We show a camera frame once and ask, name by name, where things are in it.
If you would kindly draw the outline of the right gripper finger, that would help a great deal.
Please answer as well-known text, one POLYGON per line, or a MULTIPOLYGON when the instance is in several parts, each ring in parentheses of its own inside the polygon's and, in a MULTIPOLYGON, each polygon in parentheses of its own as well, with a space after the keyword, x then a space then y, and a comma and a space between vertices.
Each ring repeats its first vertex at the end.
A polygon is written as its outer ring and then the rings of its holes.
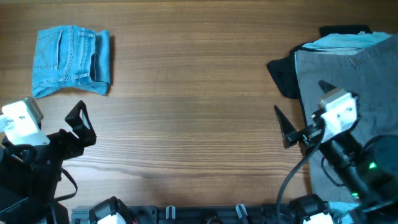
POLYGON ((336 86, 334 86, 324 80, 320 80, 318 82, 318 85, 324 93, 328 93, 336 88, 336 86))
POLYGON ((300 133, 293 127, 292 123, 283 112, 281 112, 277 105, 274 106, 274 111, 279 121, 284 148, 290 148, 299 141, 300 133))

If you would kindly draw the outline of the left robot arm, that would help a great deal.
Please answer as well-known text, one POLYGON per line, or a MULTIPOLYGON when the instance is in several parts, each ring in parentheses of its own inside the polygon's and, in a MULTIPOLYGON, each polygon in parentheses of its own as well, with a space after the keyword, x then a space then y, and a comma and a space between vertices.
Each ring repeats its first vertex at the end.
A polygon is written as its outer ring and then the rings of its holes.
POLYGON ((1 132, 1 222, 69 223, 68 210, 61 202, 76 193, 56 196, 57 184, 65 176, 65 160, 82 156, 96 143, 95 130, 86 105, 79 101, 66 115, 72 128, 53 134, 41 130, 43 114, 32 98, 2 107, 1 132))

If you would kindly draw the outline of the light blue denim jeans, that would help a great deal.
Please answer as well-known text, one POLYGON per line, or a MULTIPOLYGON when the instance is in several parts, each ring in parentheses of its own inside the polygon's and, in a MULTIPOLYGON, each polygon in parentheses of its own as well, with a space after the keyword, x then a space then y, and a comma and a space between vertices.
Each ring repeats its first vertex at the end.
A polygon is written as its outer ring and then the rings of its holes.
POLYGON ((111 85, 110 33, 76 25, 40 30, 32 65, 32 96, 64 88, 105 95, 111 85))

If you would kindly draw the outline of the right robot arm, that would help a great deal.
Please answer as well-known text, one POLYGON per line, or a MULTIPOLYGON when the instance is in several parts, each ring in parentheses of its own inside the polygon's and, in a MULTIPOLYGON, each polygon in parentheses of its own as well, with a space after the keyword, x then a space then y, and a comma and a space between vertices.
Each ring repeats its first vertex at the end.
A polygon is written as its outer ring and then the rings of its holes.
POLYGON ((283 181, 275 205, 276 223, 332 223, 323 200, 316 194, 289 202, 282 196, 294 174, 321 152, 359 205, 349 211, 355 223, 397 223, 397 136, 380 135, 360 145, 351 135, 359 121, 358 94, 323 80, 324 95, 312 114, 313 124, 297 131, 278 107, 274 108, 285 148, 299 144, 303 159, 283 181))

